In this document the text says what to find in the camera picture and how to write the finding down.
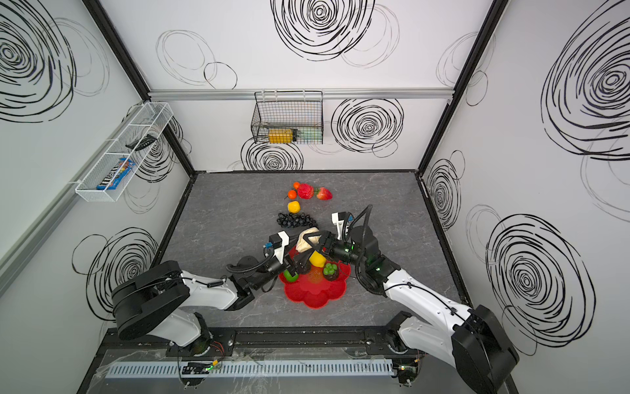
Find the large yellow lemon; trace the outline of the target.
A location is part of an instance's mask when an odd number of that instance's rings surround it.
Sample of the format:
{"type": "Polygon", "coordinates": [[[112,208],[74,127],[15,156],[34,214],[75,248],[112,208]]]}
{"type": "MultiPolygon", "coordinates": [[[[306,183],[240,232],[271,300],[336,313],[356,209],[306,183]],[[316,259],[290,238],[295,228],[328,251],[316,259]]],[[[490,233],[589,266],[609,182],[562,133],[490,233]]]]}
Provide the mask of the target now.
{"type": "Polygon", "coordinates": [[[327,259],[318,251],[313,251],[313,253],[309,256],[308,261],[313,265],[313,267],[323,269],[326,266],[327,259]]]}

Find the beige potato shaped fruit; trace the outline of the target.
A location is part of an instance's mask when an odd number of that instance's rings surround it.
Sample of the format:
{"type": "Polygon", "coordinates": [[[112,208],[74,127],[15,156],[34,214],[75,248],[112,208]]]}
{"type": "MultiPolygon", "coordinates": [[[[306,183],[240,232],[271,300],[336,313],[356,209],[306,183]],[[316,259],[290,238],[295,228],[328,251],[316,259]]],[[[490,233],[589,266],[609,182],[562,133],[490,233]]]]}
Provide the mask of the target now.
{"type": "Polygon", "coordinates": [[[295,250],[298,253],[313,249],[319,243],[321,233],[318,228],[309,228],[300,233],[298,241],[295,246],[295,250]]]}

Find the dark purple plum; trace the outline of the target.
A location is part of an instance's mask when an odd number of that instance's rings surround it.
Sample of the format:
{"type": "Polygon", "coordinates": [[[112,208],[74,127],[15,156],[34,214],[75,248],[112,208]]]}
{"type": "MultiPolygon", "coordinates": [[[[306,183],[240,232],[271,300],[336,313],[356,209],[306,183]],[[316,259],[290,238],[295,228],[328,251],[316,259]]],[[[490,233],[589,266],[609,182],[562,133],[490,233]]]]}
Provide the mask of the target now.
{"type": "Polygon", "coordinates": [[[328,282],[334,282],[338,279],[340,275],[339,268],[337,264],[326,263],[323,267],[323,277],[328,282]]]}

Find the green lime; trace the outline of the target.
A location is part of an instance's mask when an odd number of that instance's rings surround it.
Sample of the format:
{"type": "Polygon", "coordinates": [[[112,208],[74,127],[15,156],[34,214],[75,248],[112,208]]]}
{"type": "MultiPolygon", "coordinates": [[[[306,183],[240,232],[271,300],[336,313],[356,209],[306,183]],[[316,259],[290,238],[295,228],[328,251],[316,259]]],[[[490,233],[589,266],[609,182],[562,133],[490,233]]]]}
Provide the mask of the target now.
{"type": "Polygon", "coordinates": [[[293,283],[297,282],[300,276],[297,273],[292,274],[289,270],[285,270],[283,273],[283,277],[286,282],[293,283]]]}

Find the red strawberry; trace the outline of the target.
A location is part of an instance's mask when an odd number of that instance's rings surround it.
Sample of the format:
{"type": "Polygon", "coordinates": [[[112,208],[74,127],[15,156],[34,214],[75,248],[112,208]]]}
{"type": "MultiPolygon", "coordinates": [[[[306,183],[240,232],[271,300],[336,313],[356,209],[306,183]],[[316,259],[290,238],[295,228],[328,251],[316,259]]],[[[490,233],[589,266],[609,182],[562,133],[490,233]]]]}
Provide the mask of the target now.
{"type": "Polygon", "coordinates": [[[317,189],[316,197],[319,200],[331,200],[333,198],[333,194],[325,187],[320,187],[317,189]]]}

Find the red flower shaped bowl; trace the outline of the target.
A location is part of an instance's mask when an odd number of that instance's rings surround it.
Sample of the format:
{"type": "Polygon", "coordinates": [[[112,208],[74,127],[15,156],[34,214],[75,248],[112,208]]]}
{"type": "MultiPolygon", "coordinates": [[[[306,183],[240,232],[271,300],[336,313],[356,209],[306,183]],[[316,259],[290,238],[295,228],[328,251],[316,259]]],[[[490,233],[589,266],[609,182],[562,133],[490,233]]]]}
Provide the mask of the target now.
{"type": "Polygon", "coordinates": [[[283,276],[279,278],[289,300],[304,303],[311,309],[321,309],[329,301],[338,300],[346,293],[346,281],[351,277],[351,268],[348,264],[327,260],[327,263],[337,264],[340,272],[336,281],[328,282],[323,277],[323,269],[313,267],[308,258],[309,255],[297,269],[300,276],[297,282],[288,283],[283,276]]]}

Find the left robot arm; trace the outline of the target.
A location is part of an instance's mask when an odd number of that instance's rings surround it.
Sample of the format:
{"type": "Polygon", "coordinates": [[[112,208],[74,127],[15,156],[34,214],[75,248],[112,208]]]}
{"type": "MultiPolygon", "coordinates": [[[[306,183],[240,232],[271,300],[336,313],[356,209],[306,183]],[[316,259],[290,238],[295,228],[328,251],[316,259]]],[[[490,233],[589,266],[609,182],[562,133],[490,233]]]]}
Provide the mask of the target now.
{"type": "Polygon", "coordinates": [[[130,341],[146,335],[192,346],[212,337],[199,313],[187,308],[241,310],[255,298],[254,292],[285,271],[296,274],[293,257],[274,251],[262,261],[246,256],[221,279],[186,272],[175,260],[149,269],[113,290],[113,317],[118,336],[130,341]]]}

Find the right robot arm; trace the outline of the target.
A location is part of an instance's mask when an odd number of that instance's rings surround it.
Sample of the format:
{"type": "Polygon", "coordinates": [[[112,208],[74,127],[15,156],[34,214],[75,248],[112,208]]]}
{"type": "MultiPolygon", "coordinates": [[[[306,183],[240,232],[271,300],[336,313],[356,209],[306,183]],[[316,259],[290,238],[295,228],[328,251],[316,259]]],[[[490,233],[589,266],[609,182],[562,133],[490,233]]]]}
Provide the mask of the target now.
{"type": "Polygon", "coordinates": [[[422,284],[380,251],[367,226],[354,236],[315,231],[301,236],[311,251],[350,264],[361,286],[411,311],[396,328],[408,349],[428,353],[454,367],[476,393],[496,393],[519,356],[495,314],[483,305],[471,308],[422,284]]]}

